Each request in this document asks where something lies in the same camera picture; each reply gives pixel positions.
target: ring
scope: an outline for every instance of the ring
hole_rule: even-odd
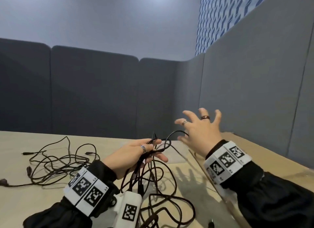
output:
[[[209,116],[202,116],[202,117],[201,117],[201,120],[202,120],[202,119],[209,119],[209,120],[210,120],[210,117],[209,117]]]
[[[145,153],[146,153],[146,148],[145,148],[145,146],[141,145],[141,148],[143,149],[143,154],[145,154]]]

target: black jacket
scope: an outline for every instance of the black jacket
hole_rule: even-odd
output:
[[[220,141],[206,158],[225,143]],[[88,170],[102,181],[116,180],[115,173],[99,160]],[[314,193],[264,172],[252,161],[221,185],[237,193],[239,209],[252,228],[314,228]],[[90,228],[92,221],[64,197],[49,209],[28,217],[23,225],[24,228]]]

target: table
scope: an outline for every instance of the table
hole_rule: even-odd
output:
[[[26,175],[26,167],[29,166],[31,155],[21,155],[22,152],[36,152],[43,146],[62,139],[62,135],[35,134],[0,131],[0,179],[6,178],[9,184],[28,183],[29,178]],[[92,143],[97,148],[97,153],[104,158],[112,152],[119,149],[127,143],[128,139],[98,138],[84,136],[69,136],[71,141],[71,153],[74,154],[77,147],[85,143]],[[49,155],[62,156],[67,153],[67,141],[49,147]],[[179,151],[186,151],[185,145],[178,143],[176,148]],[[79,154],[86,151],[92,151],[91,148],[82,149]],[[174,155],[168,154],[170,162],[176,162]],[[173,171],[178,190],[176,195],[189,199],[196,208],[196,218],[189,225],[191,228],[207,228],[210,219],[215,222],[215,227],[239,228],[236,221],[229,214],[225,204],[216,193],[214,187],[206,178],[202,169],[190,153],[186,153],[184,163],[171,163],[170,169]],[[63,187],[70,180],[65,178],[59,183],[41,187],[27,186],[19,188],[0,187],[0,227],[22,227],[22,222],[28,216],[49,208],[53,203],[60,201],[63,196]],[[117,180],[115,184],[120,187],[122,180]],[[164,193],[170,194],[174,187],[169,172],[165,173],[162,179],[162,189]],[[182,205],[183,220],[188,220],[192,215],[191,208],[185,203]],[[171,211],[176,218],[179,218],[178,211],[170,203],[164,203],[163,206]],[[164,227],[175,227],[175,223],[165,212],[159,214],[159,224],[167,225]],[[113,220],[114,214],[108,211],[93,219],[93,228],[106,228],[109,220]]]

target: blue patterned wall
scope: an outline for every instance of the blue patterned wall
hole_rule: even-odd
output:
[[[195,55],[203,53],[264,0],[201,0]]]

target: left hand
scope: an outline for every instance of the left hand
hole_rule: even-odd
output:
[[[141,145],[145,146],[146,152],[149,152],[154,149],[155,144],[161,143],[161,139],[157,139],[153,144],[146,144],[150,140],[151,139],[133,140],[103,159],[102,162],[116,173],[117,179],[121,179],[124,177],[127,169],[131,168],[130,172],[135,170],[136,163],[143,154],[143,149],[140,147]],[[154,156],[165,163],[168,162],[168,158],[162,153],[156,153]],[[152,158],[147,158],[145,163],[150,163],[151,161]]]

